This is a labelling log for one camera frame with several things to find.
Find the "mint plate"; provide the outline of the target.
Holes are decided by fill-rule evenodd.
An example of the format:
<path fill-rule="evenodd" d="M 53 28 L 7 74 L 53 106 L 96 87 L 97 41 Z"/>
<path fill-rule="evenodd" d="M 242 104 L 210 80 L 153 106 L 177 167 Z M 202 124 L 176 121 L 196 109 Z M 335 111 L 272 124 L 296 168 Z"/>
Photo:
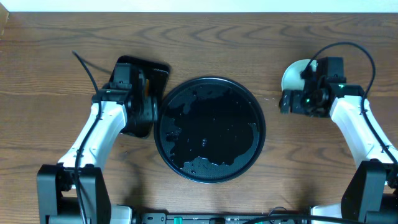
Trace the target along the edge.
<path fill-rule="evenodd" d="M 298 60 L 291 64 L 284 72 L 281 80 L 281 89 L 284 90 L 303 90 L 305 80 L 301 73 L 305 70 L 310 59 Z"/>

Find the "orange sponge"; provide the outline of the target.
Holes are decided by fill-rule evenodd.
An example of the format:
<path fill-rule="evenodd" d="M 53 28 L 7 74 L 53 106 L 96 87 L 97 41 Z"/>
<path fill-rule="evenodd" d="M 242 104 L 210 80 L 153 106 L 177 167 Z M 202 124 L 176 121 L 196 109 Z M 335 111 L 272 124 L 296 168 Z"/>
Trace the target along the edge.
<path fill-rule="evenodd" d="M 150 90 L 150 81 L 149 79 L 146 79 L 145 96 L 149 96 L 149 90 Z"/>

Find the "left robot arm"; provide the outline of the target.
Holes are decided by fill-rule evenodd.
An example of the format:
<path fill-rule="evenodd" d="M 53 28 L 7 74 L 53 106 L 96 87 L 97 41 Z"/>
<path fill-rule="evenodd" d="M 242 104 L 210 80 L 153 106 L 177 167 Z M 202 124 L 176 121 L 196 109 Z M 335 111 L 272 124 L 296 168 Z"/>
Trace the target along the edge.
<path fill-rule="evenodd" d="M 118 63 L 91 99 L 91 112 L 68 152 L 37 173 L 41 223 L 137 223 L 135 211 L 112 205 L 103 178 L 119 134 L 154 135 L 164 162 L 205 184 L 246 172 L 266 139 L 261 107 L 241 84 L 220 77 L 189 80 L 165 93 L 169 68 Z"/>

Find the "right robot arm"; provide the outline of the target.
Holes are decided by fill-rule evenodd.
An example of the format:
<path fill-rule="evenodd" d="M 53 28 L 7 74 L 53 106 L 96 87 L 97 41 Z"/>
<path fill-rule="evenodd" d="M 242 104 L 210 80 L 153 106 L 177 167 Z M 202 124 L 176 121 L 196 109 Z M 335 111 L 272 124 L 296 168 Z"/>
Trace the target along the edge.
<path fill-rule="evenodd" d="M 325 223 L 341 218 L 361 223 L 397 223 L 397 149 L 371 112 L 365 92 L 343 78 L 283 81 L 281 111 L 330 118 L 340 129 L 356 172 L 340 203 L 310 209 Z"/>

